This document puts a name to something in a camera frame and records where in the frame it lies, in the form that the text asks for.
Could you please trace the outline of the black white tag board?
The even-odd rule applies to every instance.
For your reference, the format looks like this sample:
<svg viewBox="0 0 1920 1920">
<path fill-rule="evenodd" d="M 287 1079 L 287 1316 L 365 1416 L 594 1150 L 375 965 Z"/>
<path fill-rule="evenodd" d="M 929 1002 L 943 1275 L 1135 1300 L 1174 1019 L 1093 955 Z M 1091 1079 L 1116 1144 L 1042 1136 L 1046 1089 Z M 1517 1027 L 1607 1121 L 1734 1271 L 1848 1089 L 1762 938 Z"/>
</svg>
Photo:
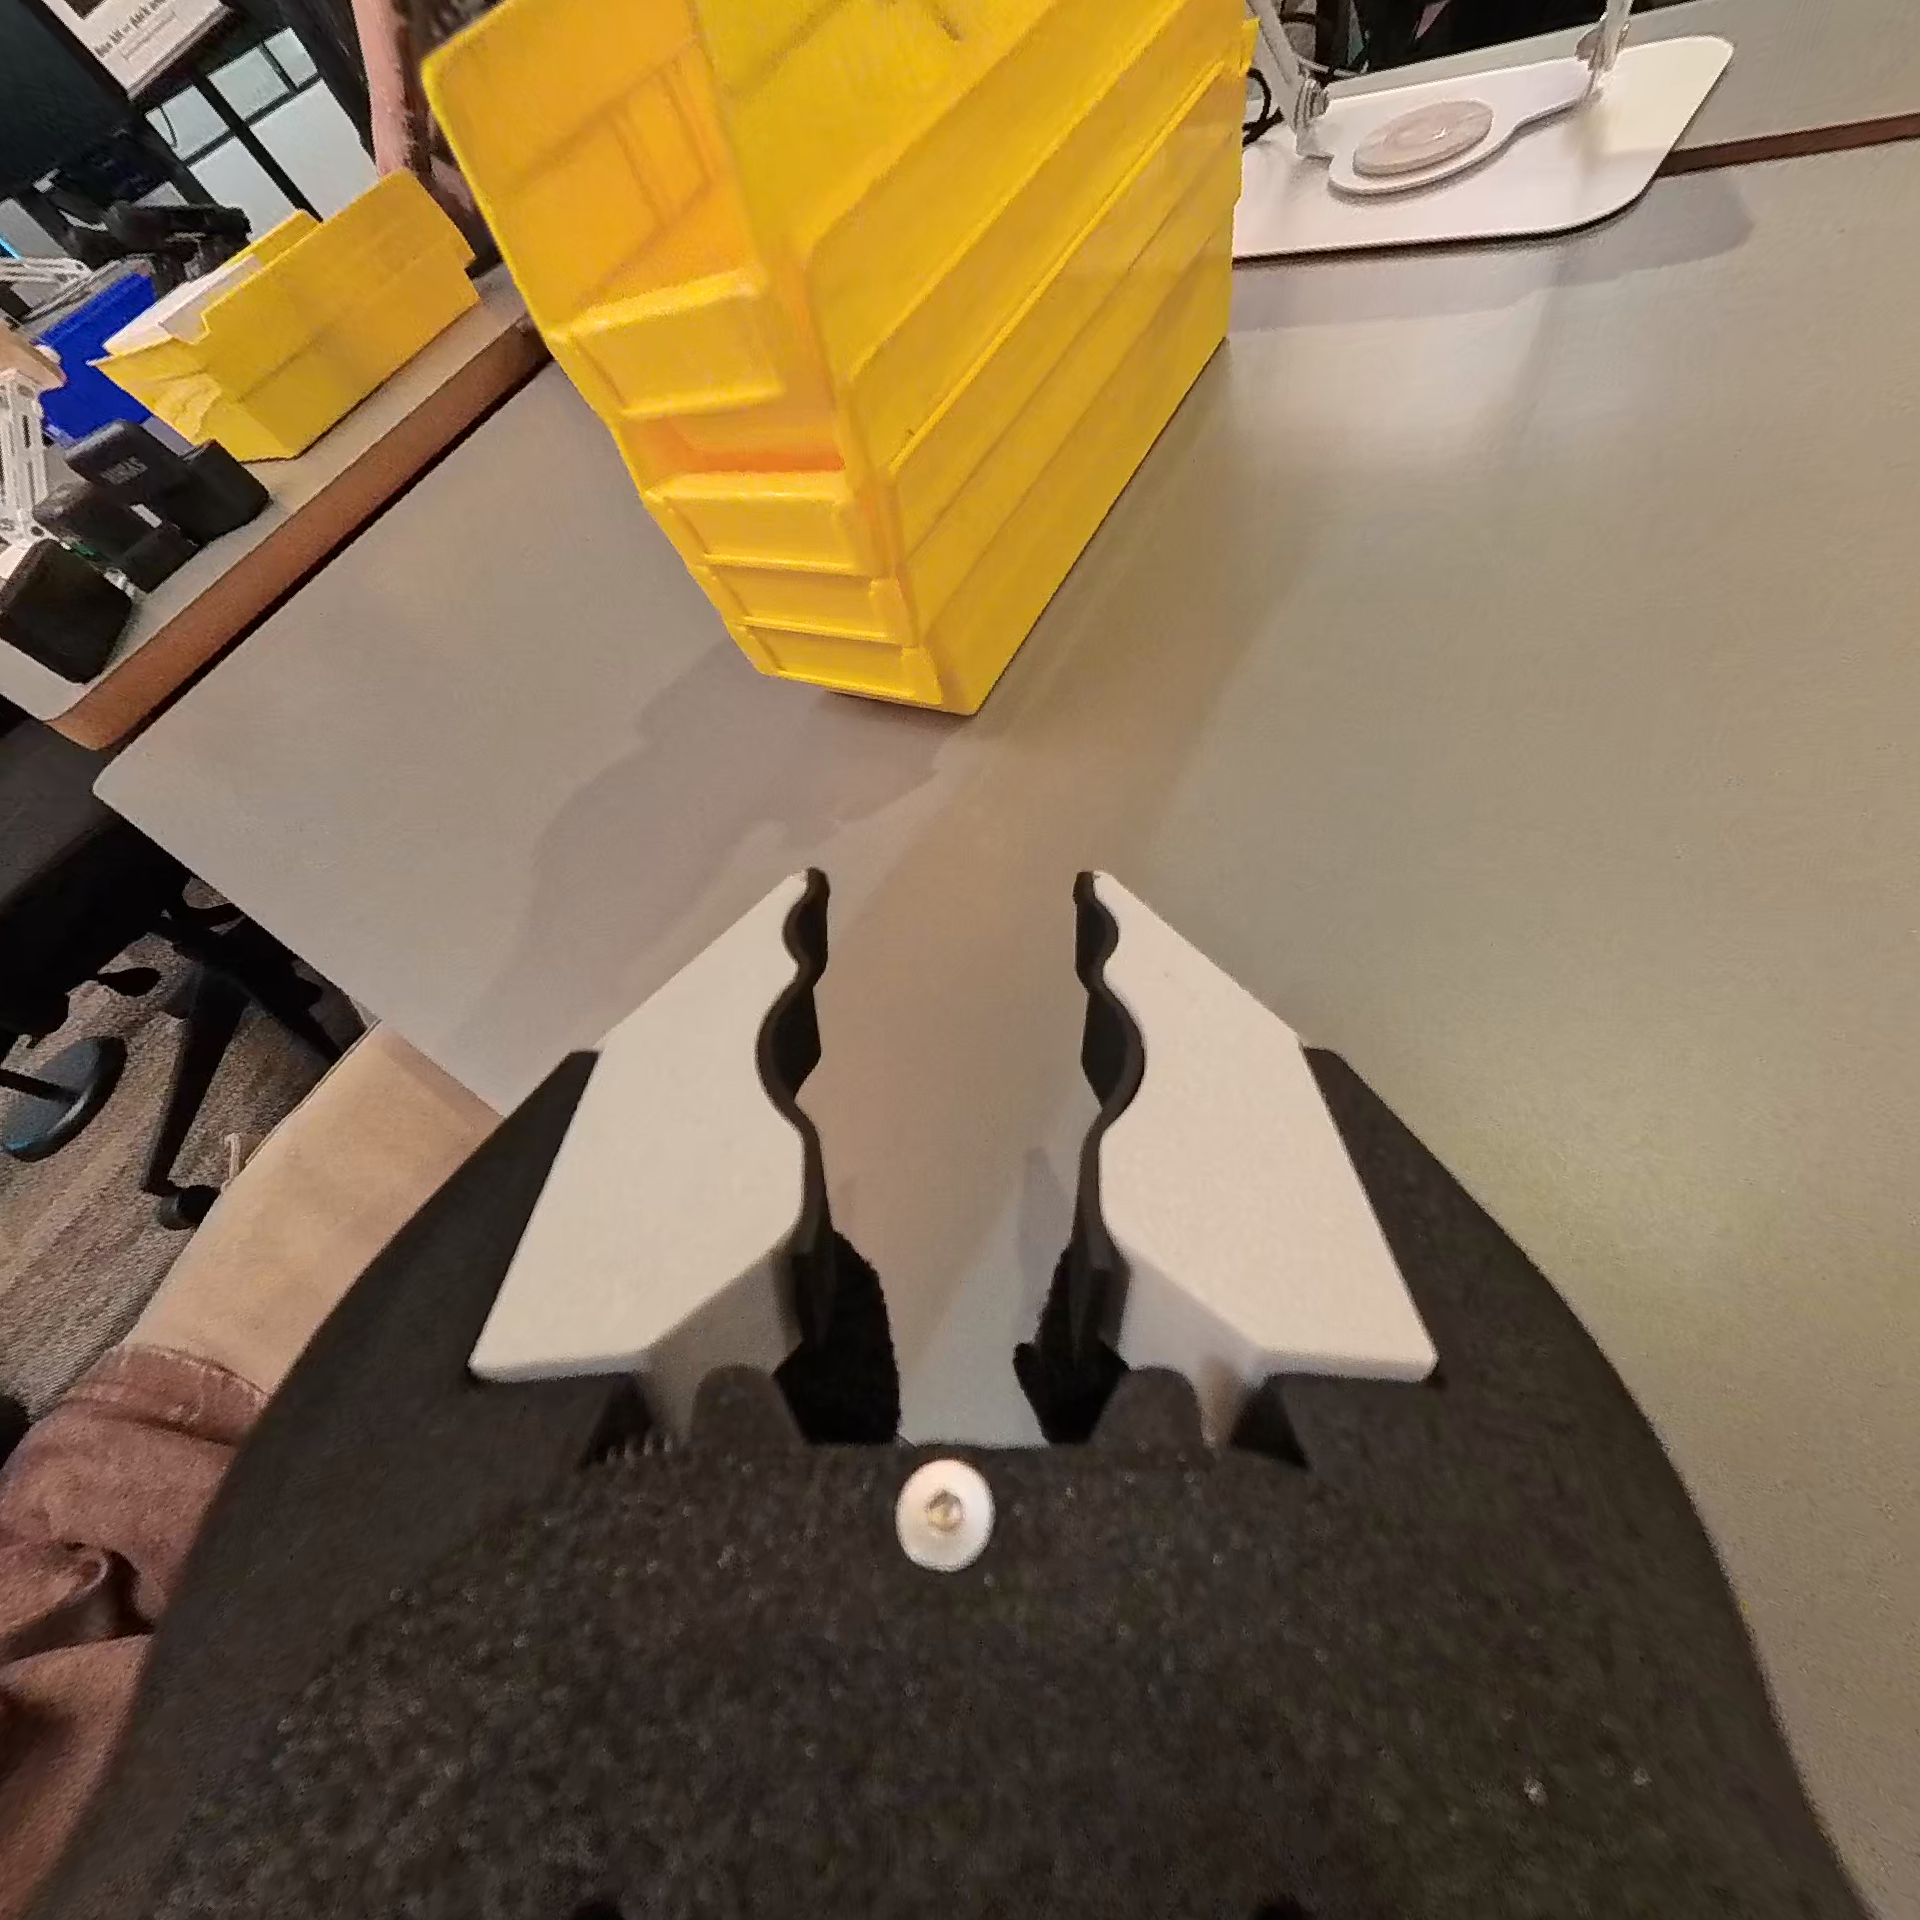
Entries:
<svg viewBox="0 0 1920 1920">
<path fill-rule="evenodd" d="M 82 72 L 123 100 L 139 100 L 237 16 L 221 0 L 38 0 L 38 13 L 82 55 Z"/>
</svg>

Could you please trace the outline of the white jointed stand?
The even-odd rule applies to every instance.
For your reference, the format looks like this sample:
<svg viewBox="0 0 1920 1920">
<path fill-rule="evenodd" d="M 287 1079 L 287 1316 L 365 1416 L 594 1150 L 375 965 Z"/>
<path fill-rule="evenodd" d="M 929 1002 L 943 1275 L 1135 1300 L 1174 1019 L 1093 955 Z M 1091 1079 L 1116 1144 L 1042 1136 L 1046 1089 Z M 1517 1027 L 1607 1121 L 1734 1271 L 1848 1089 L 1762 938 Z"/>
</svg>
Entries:
<svg viewBox="0 0 1920 1920">
<path fill-rule="evenodd" d="M 61 357 L 24 341 L 0 326 L 0 571 L 14 571 L 41 542 L 47 477 L 47 392 L 62 392 Z"/>
</svg>

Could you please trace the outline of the person's beige trousers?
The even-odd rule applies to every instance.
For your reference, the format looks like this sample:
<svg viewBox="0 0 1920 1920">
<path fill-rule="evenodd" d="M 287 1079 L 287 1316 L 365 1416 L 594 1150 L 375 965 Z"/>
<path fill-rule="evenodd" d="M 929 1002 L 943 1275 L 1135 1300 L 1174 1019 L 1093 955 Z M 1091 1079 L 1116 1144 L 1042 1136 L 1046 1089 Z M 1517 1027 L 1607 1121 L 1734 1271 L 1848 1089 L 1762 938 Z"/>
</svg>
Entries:
<svg viewBox="0 0 1920 1920">
<path fill-rule="evenodd" d="M 271 1394 L 365 1265 L 493 1121 L 489 1097 L 375 1026 L 244 1157 L 127 1347 L 192 1354 Z"/>
</svg>

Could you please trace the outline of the blue plastic bin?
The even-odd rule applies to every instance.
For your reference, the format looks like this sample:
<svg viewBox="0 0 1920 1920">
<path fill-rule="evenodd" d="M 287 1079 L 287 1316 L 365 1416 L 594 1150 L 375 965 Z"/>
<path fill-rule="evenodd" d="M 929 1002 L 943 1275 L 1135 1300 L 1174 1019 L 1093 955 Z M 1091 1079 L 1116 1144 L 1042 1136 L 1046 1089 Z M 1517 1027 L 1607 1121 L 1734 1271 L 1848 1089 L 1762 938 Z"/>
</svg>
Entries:
<svg viewBox="0 0 1920 1920">
<path fill-rule="evenodd" d="M 127 322 L 139 322 L 154 301 L 157 301 L 154 268 L 127 262 L 127 275 L 95 275 L 89 293 L 55 301 L 24 326 L 24 336 L 47 351 L 62 375 L 62 386 L 41 397 L 41 426 L 55 441 L 71 450 L 103 426 L 154 426 L 154 407 L 102 375 L 111 336 Z"/>
</svg>

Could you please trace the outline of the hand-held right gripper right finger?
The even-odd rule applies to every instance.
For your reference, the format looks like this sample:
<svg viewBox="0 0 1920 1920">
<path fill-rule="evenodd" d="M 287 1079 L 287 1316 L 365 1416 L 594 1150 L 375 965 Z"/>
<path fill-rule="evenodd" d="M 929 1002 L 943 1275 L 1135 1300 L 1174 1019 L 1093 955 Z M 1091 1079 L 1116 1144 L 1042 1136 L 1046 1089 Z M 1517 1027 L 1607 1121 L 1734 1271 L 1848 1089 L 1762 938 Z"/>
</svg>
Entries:
<svg viewBox="0 0 1920 1920">
<path fill-rule="evenodd" d="M 1304 1038 L 1110 872 L 1070 884 L 1093 1121 L 1070 1364 L 1174 1374 L 1230 1442 L 1270 1381 L 1425 1385 L 1435 1342 Z"/>
</svg>

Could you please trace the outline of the black case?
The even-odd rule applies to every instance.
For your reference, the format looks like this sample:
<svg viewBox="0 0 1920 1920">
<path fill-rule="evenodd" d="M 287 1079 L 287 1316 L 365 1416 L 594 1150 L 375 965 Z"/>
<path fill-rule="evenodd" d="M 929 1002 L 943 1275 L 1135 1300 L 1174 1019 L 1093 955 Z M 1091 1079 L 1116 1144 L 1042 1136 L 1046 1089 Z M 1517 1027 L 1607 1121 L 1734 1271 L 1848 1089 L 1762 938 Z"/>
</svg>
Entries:
<svg viewBox="0 0 1920 1920">
<path fill-rule="evenodd" d="M 19 542 L 0 565 L 0 640 L 55 668 L 71 689 L 89 689 L 111 668 L 114 640 L 134 624 L 127 589 L 102 577 L 62 542 Z"/>
<path fill-rule="evenodd" d="M 221 441 L 171 450 L 145 426 L 103 426 L 62 450 L 62 467 L 114 504 L 145 504 L 192 545 L 214 545 L 271 514 L 271 486 Z"/>
</svg>

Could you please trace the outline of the black office chair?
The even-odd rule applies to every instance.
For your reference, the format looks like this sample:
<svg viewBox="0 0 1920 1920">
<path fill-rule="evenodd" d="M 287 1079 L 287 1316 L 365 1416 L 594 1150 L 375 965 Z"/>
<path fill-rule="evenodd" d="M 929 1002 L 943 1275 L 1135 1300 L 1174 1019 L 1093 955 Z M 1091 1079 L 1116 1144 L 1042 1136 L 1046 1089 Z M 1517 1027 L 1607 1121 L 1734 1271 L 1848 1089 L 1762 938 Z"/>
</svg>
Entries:
<svg viewBox="0 0 1920 1920">
<path fill-rule="evenodd" d="M 61 1038 L 82 982 L 154 997 L 157 965 L 114 965 L 114 955 L 145 938 L 171 944 L 189 961 L 163 1002 L 181 1019 L 181 1059 L 139 1192 L 157 1203 L 157 1229 L 192 1233 L 214 1210 L 214 1189 L 177 1179 L 177 1165 L 244 1012 L 270 1012 L 319 1064 L 337 1064 L 342 1043 L 319 1026 L 319 982 L 298 973 L 289 947 L 237 906 L 192 902 L 192 872 L 95 792 L 102 766 L 103 754 L 7 710 L 0 1054 Z"/>
</svg>

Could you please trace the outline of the black computer monitor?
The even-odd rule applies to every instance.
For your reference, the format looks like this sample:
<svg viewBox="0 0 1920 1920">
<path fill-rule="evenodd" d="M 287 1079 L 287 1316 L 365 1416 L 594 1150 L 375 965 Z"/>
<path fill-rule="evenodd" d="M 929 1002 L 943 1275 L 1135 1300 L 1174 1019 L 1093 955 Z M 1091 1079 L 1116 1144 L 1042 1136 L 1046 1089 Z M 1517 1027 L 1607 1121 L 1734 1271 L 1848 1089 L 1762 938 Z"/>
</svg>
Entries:
<svg viewBox="0 0 1920 1920">
<path fill-rule="evenodd" d="M 123 136 L 127 100 L 38 5 L 0 5 L 0 194 L 24 194 Z"/>
</svg>

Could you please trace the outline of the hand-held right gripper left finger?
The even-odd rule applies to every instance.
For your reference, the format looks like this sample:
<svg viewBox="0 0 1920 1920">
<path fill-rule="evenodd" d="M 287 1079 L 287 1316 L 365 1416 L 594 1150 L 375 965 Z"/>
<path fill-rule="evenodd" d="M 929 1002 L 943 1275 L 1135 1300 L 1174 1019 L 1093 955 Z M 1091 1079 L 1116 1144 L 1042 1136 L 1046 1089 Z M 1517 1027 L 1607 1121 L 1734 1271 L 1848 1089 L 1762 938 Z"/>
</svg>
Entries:
<svg viewBox="0 0 1920 1920">
<path fill-rule="evenodd" d="M 694 1427 L 709 1374 L 776 1374 L 823 1325 L 824 1157 L 800 1104 L 823 973 L 824 872 L 794 872 L 607 1027 L 474 1381 L 637 1381 Z"/>
</svg>

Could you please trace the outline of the grey desk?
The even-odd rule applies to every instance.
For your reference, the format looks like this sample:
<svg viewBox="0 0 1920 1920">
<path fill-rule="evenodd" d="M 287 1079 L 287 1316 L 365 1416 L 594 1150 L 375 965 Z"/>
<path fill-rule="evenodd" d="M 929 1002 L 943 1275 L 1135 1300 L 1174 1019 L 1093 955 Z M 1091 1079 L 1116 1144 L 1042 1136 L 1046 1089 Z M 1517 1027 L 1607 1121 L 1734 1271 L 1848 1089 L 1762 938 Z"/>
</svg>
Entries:
<svg viewBox="0 0 1920 1920">
<path fill-rule="evenodd" d="M 1799 149 L 1238 268 L 959 719 L 757 673 L 543 375 L 103 796 L 501 1109 L 823 868 L 810 1109 L 911 1442 L 1034 1432 L 1070 876 L 1116 872 L 1591 1323 L 1913 1914 L 1913 180 Z"/>
</svg>

